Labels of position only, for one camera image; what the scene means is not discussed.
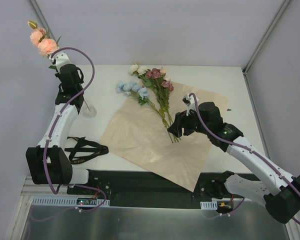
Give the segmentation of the orange wrapping paper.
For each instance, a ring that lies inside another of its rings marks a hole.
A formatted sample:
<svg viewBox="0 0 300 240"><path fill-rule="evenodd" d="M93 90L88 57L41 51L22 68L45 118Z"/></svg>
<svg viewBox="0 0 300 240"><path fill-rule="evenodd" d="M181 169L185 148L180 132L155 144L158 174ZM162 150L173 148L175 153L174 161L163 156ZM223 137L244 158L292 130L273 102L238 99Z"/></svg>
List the orange wrapping paper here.
<svg viewBox="0 0 300 240"><path fill-rule="evenodd" d="M109 151L169 181L194 191L208 161L212 144L204 134L193 133L172 142L159 115L131 96L118 93L116 84L104 90L102 103L122 101L100 137Z"/></svg>

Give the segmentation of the artificial flower bunch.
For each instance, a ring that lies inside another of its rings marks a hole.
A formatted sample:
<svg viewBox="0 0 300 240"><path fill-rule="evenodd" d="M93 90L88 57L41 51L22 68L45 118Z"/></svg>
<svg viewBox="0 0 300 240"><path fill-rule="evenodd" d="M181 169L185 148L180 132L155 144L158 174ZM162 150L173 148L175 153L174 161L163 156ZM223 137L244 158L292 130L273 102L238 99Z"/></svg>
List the artificial flower bunch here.
<svg viewBox="0 0 300 240"><path fill-rule="evenodd" d="M170 127L173 123L170 114L170 96L174 91L174 86L171 79L166 75L167 71L162 67L150 69L146 66L134 63L129 67L128 73L137 76L142 82L142 87L146 87L147 90L151 90L154 93L158 103L157 108L163 112L165 120Z"/></svg>

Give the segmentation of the blue flower stem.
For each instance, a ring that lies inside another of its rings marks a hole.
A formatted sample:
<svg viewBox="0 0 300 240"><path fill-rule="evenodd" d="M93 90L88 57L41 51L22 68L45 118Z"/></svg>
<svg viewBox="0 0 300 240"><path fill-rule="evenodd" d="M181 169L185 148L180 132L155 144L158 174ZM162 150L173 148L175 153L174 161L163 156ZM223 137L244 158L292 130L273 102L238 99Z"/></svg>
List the blue flower stem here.
<svg viewBox="0 0 300 240"><path fill-rule="evenodd" d="M140 106L149 106L156 114L161 118L164 127L169 127L168 122L165 119L164 113L159 110L155 104L150 100L150 93L145 86L141 86L135 81L119 82L115 87L118 93L122 93L128 97L132 97L137 100Z"/></svg>

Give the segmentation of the black ribbon gold lettering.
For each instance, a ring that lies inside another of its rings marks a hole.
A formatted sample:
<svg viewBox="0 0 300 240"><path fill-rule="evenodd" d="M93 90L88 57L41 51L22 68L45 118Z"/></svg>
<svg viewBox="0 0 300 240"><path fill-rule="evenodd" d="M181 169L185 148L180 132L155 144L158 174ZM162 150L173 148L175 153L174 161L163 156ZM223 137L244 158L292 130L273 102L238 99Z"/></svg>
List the black ribbon gold lettering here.
<svg viewBox="0 0 300 240"><path fill-rule="evenodd" d="M68 159L72 165L83 164L109 153L107 146L87 140L85 137L68 136L68 139L76 141L74 147L66 147L64 149L65 152L69 153Z"/></svg>

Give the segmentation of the peach rose stem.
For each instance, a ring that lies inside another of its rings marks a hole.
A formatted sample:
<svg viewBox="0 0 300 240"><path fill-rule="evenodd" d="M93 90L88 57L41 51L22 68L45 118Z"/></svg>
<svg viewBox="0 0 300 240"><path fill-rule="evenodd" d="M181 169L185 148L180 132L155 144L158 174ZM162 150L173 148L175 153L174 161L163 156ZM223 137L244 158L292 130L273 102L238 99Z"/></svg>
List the peach rose stem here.
<svg viewBox="0 0 300 240"><path fill-rule="evenodd" d="M42 57L49 59L55 51L60 49L58 41L50 38L48 31L43 27L39 27L37 22L29 20L27 25L32 29L30 41L37 47Z"/></svg>

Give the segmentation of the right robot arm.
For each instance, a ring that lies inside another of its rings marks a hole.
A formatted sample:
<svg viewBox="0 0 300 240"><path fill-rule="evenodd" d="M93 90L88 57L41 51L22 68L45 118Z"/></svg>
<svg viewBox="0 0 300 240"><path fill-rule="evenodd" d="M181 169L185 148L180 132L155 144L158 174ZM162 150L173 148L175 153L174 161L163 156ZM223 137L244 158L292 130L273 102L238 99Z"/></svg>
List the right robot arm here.
<svg viewBox="0 0 300 240"><path fill-rule="evenodd" d="M252 181L225 171L205 186L206 194L215 199L240 195L265 207L279 223L295 220L300 211L300 175L293 176L256 150L236 126L223 121L214 102L198 104L190 95L183 102L187 110L175 114L168 132L177 138L192 133L206 135L215 147L237 159L258 179Z"/></svg>

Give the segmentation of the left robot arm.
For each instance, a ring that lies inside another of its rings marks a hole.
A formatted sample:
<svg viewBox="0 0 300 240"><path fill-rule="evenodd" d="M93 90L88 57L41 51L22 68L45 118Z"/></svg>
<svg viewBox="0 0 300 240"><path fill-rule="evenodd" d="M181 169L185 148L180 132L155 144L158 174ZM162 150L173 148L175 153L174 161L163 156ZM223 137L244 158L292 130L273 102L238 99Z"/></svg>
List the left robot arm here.
<svg viewBox="0 0 300 240"><path fill-rule="evenodd" d="M62 185L78 184L79 190L89 195L95 191L95 181L87 170L73 170L65 153L70 129L84 104L84 75L79 67L68 63L55 76L60 84L53 117L37 146L26 150L26 161L34 184L49 185L55 195Z"/></svg>

